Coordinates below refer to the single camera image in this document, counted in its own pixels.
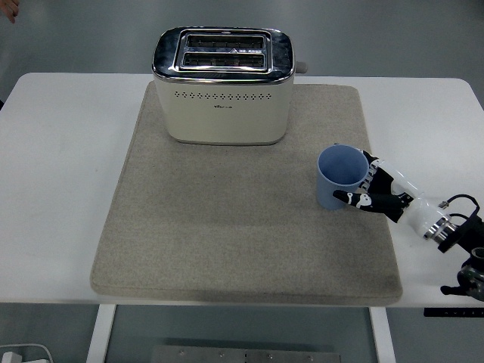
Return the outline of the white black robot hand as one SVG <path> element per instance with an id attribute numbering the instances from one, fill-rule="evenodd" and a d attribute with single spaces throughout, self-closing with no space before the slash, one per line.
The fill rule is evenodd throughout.
<path id="1" fill-rule="evenodd" d="M 429 239 L 430 231 L 445 218 L 439 207 L 428 201 L 424 192 L 389 161 L 366 151 L 369 169 L 357 191 L 335 190 L 333 197 L 365 212 L 385 215 L 391 221 L 410 225 L 420 237 Z"/>

